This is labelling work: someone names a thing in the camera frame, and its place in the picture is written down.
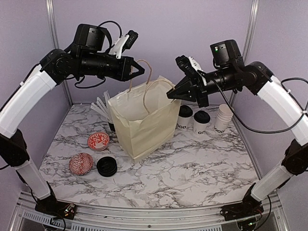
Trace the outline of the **black cup lid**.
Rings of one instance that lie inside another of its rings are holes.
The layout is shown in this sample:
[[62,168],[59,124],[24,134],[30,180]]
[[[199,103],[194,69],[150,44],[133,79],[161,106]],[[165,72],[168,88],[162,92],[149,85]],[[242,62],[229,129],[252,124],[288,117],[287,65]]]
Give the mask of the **black cup lid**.
[[200,124],[207,124],[211,120],[210,115],[207,112],[202,111],[202,110],[197,111],[193,117],[194,117],[194,120]]
[[189,118],[193,115],[193,110],[188,105],[181,105],[179,110],[179,117]]

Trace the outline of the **white paper coffee cup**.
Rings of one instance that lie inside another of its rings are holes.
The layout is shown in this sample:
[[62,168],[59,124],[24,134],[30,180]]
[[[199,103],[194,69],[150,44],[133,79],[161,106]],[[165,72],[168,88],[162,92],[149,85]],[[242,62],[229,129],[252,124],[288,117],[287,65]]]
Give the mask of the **white paper coffee cup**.
[[190,125],[191,118],[192,118],[191,116],[190,117],[179,116],[177,120],[176,128],[181,129],[181,130],[186,130]]

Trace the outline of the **cream paper bag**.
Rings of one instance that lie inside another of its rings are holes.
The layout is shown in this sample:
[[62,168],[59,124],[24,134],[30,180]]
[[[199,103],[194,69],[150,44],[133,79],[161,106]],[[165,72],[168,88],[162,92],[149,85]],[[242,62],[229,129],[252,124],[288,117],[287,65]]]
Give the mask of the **cream paper bag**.
[[148,79],[108,100],[121,148],[139,162],[174,136],[181,101],[167,92],[175,85],[163,76]]

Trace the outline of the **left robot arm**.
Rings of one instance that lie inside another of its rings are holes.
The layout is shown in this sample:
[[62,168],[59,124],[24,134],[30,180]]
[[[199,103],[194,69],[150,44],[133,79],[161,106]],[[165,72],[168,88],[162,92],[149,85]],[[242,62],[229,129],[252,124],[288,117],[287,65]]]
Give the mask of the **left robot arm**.
[[142,75],[144,68],[132,57],[123,55],[137,38],[137,32],[130,30],[113,41],[103,25],[78,25],[72,43],[64,50],[54,49],[43,57],[0,110],[0,155],[50,214],[57,214],[61,204],[32,162],[19,125],[48,92],[69,76],[76,80],[84,76],[101,80],[109,77],[125,82]]

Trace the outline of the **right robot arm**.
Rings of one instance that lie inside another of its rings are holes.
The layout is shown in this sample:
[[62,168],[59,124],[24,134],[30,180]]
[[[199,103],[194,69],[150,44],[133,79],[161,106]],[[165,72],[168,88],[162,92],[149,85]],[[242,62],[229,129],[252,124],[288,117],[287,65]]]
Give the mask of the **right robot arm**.
[[250,187],[238,211],[248,216],[272,191],[282,187],[292,176],[308,168],[308,109],[302,107],[291,92],[261,62],[244,64],[235,40],[229,39],[210,45],[215,71],[205,73],[191,59],[176,58],[185,77],[167,92],[169,99],[197,102],[207,107],[209,94],[227,90],[242,91],[243,87],[266,102],[288,126],[295,139],[285,151],[284,159],[260,181]]

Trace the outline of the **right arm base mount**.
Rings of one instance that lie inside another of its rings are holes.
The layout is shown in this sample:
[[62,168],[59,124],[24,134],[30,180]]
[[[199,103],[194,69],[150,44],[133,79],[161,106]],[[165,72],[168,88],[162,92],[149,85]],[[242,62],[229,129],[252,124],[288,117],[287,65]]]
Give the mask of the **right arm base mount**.
[[224,217],[225,221],[245,218],[264,212],[261,202],[251,196],[254,185],[255,183],[248,189],[241,202],[224,205],[221,208],[220,214]]

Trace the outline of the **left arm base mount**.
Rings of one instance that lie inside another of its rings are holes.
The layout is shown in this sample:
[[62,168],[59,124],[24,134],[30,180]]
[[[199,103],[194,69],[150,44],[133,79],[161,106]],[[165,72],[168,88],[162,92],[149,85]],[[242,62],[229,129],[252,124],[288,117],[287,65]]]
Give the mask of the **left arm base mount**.
[[73,220],[75,217],[77,206],[74,203],[58,201],[48,182],[47,185],[51,191],[51,194],[45,199],[37,199],[35,210],[59,218]]

